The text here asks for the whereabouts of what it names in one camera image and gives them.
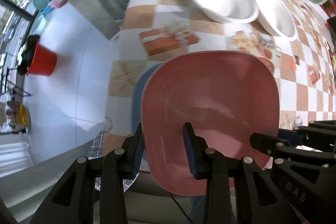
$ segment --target table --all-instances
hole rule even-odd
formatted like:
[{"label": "table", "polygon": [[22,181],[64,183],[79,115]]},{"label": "table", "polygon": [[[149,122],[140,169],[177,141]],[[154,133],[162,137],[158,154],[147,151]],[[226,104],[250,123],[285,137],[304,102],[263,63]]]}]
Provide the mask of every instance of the table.
[{"label": "table", "polygon": [[[278,85],[280,128],[292,129],[298,116],[303,125],[336,119],[331,60],[326,40],[320,35],[325,31],[325,20],[308,4],[283,2],[297,25],[298,37],[293,42],[270,36],[257,21],[214,22],[191,0],[130,0],[115,42],[119,59],[112,66],[106,108],[113,127],[105,136],[105,150],[112,150],[109,146],[116,144],[116,135],[131,133],[131,97],[140,76],[153,65],[187,52],[238,50],[260,58]],[[181,29],[190,34],[175,36]],[[173,40],[158,39],[157,35],[167,32],[168,36],[173,34]]]}]

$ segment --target pink plate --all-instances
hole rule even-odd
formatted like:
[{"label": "pink plate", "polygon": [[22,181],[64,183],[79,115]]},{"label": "pink plate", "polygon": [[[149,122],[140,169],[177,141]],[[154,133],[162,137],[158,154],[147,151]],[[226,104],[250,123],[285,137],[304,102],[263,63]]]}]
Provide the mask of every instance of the pink plate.
[{"label": "pink plate", "polygon": [[205,180],[189,171],[182,128],[223,155],[252,157],[264,167],[269,157],[249,143],[252,133],[277,136],[279,94],[268,68],[256,57],[236,51],[193,52],[163,63],[142,95],[142,129],[150,172],[178,195],[204,195]]}]

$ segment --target red bucket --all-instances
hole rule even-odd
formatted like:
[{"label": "red bucket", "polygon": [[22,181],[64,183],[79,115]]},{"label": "red bucket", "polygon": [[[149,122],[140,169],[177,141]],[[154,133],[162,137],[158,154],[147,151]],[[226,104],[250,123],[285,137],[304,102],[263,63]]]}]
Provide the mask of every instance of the red bucket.
[{"label": "red bucket", "polygon": [[26,75],[46,75],[49,76],[53,73],[57,62],[56,53],[47,49],[37,42],[36,49],[33,56],[33,61]]}]

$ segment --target black cable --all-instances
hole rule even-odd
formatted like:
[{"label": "black cable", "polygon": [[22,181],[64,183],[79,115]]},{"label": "black cable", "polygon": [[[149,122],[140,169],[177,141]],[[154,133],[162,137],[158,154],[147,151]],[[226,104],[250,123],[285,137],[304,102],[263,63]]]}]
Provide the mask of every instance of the black cable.
[{"label": "black cable", "polygon": [[183,208],[181,207],[181,205],[176,201],[176,199],[173,197],[172,193],[169,192],[170,197],[173,199],[173,201],[176,203],[176,205],[179,207],[179,209],[181,210],[182,214],[185,216],[185,218],[187,218],[187,220],[190,222],[190,224],[194,224],[193,221],[190,219],[190,217],[185,213],[185,211],[183,210]]}]

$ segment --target yellow object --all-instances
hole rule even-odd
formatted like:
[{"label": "yellow object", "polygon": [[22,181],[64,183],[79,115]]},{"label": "yellow object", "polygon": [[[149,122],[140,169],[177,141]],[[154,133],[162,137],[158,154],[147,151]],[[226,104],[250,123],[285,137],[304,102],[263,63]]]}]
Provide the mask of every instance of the yellow object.
[{"label": "yellow object", "polygon": [[28,113],[27,110],[25,108],[25,106],[23,104],[21,104],[16,110],[15,110],[15,114],[14,114],[14,121],[19,124],[22,125],[24,127],[28,127],[29,126],[29,118],[28,118]]}]

